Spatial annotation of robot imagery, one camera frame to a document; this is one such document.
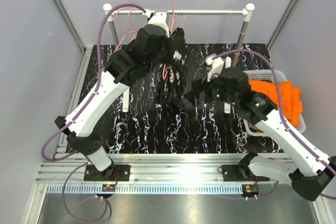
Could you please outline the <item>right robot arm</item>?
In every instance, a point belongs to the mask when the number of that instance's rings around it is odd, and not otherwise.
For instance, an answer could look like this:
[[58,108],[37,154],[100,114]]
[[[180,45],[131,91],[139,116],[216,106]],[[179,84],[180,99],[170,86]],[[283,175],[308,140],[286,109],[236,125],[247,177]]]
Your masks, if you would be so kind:
[[241,118],[272,138],[294,162],[294,166],[290,166],[249,153],[238,163],[242,179],[250,180],[254,176],[274,179],[290,185],[302,198],[315,201],[335,178],[335,161],[288,123],[270,98],[253,91],[245,72],[230,67],[211,79],[204,76],[192,82],[185,98],[197,106],[200,93],[204,93],[206,103],[222,101],[230,104]]

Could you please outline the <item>orange trousers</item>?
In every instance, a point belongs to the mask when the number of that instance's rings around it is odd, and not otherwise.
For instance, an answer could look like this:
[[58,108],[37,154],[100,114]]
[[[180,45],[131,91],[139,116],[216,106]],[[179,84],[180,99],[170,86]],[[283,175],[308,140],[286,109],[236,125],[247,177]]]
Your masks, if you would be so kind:
[[[249,84],[253,91],[267,95],[279,107],[277,88],[274,83],[249,80]],[[279,82],[279,86],[284,116],[294,127],[298,127],[300,125],[299,115],[303,112],[300,100],[301,89],[294,87],[291,81]]]

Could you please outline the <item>black and white trousers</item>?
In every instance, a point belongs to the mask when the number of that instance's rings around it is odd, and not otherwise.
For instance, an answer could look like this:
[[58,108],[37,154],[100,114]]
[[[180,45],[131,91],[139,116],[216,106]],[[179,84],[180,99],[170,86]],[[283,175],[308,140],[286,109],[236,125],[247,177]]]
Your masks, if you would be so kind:
[[173,59],[160,68],[161,72],[165,71],[166,73],[161,73],[156,86],[154,101],[157,106],[171,103],[182,106],[184,103],[189,59],[184,29],[176,28],[171,35],[171,39],[174,49]]

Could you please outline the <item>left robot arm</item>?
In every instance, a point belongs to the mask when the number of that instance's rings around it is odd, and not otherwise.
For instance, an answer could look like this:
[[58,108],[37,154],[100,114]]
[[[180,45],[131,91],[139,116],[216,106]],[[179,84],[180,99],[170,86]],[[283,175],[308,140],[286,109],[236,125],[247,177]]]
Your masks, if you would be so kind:
[[66,134],[70,146],[88,157],[101,180],[112,178],[114,163],[103,140],[94,133],[95,125],[119,96],[157,65],[172,60],[172,56],[168,26],[145,25],[130,43],[110,57],[100,79],[76,109],[56,118],[55,123]]

